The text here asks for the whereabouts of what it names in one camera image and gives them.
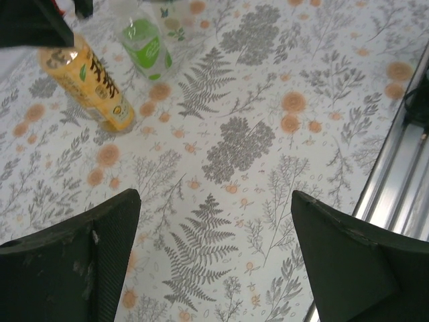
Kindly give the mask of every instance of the table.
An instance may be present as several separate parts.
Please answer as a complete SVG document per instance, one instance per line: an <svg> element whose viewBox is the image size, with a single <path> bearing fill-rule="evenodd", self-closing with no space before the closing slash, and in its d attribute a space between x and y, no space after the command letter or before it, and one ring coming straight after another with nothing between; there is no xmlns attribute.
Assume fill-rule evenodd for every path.
<svg viewBox="0 0 429 322"><path fill-rule="evenodd" d="M429 34L423 0L193 0L195 35L145 82L107 1L67 20L137 111L115 136L29 53L0 84L0 243L133 187L116 321L301 321L295 189L350 213Z"/></svg>

